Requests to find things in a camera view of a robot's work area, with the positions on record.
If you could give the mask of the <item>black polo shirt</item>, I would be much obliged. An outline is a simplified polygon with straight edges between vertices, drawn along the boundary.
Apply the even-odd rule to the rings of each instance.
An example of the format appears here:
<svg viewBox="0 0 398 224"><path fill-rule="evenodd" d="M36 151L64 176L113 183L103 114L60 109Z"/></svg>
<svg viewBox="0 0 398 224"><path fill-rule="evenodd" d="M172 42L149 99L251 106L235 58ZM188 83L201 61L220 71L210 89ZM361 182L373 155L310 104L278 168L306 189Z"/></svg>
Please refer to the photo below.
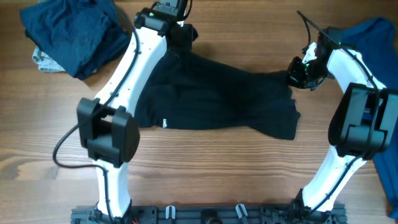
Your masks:
<svg viewBox="0 0 398 224"><path fill-rule="evenodd" d="M168 51L151 72L134 116L141 128L247 126L273 138L293 140L300 113L285 74L251 73L191 51Z"/></svg>

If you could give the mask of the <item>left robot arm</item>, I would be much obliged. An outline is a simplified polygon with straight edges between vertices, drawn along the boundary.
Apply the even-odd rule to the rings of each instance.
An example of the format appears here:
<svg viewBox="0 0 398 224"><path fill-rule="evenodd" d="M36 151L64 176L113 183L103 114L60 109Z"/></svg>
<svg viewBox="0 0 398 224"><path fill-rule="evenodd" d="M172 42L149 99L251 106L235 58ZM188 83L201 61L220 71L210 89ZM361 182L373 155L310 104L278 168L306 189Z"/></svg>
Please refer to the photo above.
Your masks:
<svg viewBox="0 0 398 224"><path fill-rule="evenodd" d="M137 101L191 8L191 1L157 1L138 12L129 45L110 80L94 99L80 100L80 142L97 172L99 200L93 207L74 209L72 223L131 222L127 173L140 140L134 120Z"/></svg>

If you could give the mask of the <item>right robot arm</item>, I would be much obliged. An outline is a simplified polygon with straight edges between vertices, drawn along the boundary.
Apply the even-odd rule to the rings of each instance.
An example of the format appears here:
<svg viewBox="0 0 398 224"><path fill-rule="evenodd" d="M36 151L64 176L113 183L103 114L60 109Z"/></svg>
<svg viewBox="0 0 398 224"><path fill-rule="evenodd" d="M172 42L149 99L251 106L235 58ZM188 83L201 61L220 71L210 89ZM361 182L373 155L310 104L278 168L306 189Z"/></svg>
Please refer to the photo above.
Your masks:
<svg viewBox="0 0 398 224"><path fill-rule="evenodd" d="M326 158L290 204L289 218L296 222L330 212L350 177L387 149L397 121L397 91L374 78L362 55L344 44L341 35L335 27L320 30L318 40L303 49L304 58L292 60L286 75L288 85L308 90L335 79L343 92L328 128Z"/></svg>

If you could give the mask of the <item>bright blue shirt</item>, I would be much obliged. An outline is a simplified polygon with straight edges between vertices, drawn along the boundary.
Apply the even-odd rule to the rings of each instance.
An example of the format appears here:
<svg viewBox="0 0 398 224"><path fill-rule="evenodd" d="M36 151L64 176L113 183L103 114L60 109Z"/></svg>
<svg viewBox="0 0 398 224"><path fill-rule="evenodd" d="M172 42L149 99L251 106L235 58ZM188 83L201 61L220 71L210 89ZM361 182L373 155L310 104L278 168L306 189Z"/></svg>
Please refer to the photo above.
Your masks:
<svg viewBox="0 0 398 224"><path fill-rule="evenodd" d="M353 44L371 73L386 87L397 89L396 29L383 17L369 19L343 30L343 43ZM397 219L397 128L389 147L373 158L379 179L392 207L388 217Z"/></svg>

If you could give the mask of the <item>folded dark blue garment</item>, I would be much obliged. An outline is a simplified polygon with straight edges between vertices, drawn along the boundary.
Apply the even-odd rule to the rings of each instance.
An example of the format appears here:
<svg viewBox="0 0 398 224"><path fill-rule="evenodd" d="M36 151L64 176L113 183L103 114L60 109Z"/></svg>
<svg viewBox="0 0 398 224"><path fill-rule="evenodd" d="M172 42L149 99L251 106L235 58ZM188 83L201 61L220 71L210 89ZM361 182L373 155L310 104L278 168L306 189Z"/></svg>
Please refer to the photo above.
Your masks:
<svg viewBox="0 0 398 224"><path fill-rule="evenodd" d="M22 9L20 19L26 36L79 80L119 57L131 39L109 0L44 1Z"/></svg>

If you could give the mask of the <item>white patterned folded cloth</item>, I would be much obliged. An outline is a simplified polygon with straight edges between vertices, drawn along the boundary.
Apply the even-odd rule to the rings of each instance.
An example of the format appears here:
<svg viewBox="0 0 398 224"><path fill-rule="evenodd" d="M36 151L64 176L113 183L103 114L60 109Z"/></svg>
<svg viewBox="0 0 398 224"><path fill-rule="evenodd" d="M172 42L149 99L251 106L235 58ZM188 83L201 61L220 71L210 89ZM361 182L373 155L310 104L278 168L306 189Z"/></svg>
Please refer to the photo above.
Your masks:
<svg viewBox="0 0 398 224"><path fill-rule="evenodd" d="M32 54L33 61L38 65L38 69L42 72L66 72L66 70L52 59L45 52L41 51L38 46L35 46Z"/></svg>

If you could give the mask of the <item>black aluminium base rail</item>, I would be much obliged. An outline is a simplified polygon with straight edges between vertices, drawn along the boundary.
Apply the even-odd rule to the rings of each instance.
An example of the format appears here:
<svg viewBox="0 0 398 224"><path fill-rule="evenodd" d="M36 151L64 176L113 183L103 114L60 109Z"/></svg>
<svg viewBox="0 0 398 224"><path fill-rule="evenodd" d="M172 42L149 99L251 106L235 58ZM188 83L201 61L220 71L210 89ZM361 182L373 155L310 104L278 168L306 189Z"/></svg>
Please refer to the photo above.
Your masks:
<svg viewBox="0 0 398 224"><path fill-rule="evenodd" d="M298 213L294 218L285 204L265 204L247 206L239 204L229 207L156 207L132 206L122 218L113 218L114 223L140 224L201 224L201 223L324 223L347 224L346 209L336 204L329 212L314 212L301 219Z"/></svg>

